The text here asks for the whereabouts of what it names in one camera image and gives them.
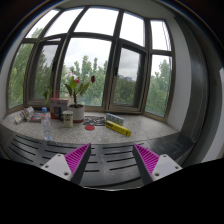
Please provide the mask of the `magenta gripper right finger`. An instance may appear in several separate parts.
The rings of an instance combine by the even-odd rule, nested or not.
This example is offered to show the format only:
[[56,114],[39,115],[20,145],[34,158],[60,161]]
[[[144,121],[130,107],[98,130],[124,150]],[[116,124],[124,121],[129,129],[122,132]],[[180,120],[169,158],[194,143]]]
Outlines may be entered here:
[[133,145],[133,155],[144,185],[148,185],[182,169],[167,154],[158,155],[138,144]]

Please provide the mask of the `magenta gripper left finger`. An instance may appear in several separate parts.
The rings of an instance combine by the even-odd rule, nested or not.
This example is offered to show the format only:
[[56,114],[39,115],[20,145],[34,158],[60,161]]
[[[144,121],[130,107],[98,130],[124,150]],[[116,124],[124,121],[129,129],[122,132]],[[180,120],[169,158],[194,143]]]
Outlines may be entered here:
[[90,154],[91,144],[88,143],[65,155],[56,154],[42,169],[79,185]]

